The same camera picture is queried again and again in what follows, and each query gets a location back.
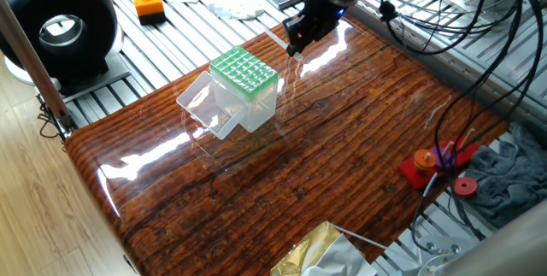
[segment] red button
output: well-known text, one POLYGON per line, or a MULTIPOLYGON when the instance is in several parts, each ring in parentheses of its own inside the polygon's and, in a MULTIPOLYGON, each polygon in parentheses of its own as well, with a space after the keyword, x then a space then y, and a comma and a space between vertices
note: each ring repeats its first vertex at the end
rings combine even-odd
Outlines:
POLYGON ((477 181, 469 177, 458 178, 454 184, 454 192, 462 198, 474 196, 477 193, 477 188, 477 181))

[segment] gray cloth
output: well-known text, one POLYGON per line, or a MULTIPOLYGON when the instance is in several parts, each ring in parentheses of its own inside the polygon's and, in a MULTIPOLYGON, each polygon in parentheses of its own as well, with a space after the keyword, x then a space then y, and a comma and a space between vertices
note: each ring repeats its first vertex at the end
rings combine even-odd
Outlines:
POLYGON ((467 202, 497 228, 547 198, 547 154, 520 124, 509 130, 514 144, 500 141, 499 154, 480 147, 466 171, 479 185, 467 202))

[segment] wooden table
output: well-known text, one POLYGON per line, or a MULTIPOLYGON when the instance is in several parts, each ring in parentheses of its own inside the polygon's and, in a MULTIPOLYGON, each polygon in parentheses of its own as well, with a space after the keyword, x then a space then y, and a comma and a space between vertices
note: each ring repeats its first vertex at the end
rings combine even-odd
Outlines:
MULTIPOLYGON (((269 275, 324 220, 389 244, 412 219, 421 194, 397 166, 432 146, 426 120, 458 92, 352 20, 301 64, 265 34, 244 47, 280 78, 276 115, 254 133, 237 126, 219 140, 175 102, 203 66, 68 138, 144 275, 269 275)), ((469 106, 455 106, 441 138, 464 125, 469 106)), ((494 120, 486 113, 473 126, 494 120)), ((351 241, 369 261, 381 253, 351 241)))

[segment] clear plastic box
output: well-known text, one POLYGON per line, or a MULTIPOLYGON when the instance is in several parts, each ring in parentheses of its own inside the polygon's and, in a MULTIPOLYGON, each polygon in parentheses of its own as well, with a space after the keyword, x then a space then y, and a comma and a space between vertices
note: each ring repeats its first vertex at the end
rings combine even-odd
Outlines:
POLYGON ((253 132, 275 115, 278 74, 237 46, 210 64, 177 98, 191 116, 224 139, 239 123, 253 132))

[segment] yellow box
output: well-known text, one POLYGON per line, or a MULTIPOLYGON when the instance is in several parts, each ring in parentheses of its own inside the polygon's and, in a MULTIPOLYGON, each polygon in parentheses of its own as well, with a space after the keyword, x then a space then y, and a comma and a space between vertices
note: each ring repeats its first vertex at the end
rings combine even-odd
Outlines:
POLYGON ((137 15, 154 15, 163 13, 163 1, 162 0, 133 0, 135 8, 137 9, 137 15))

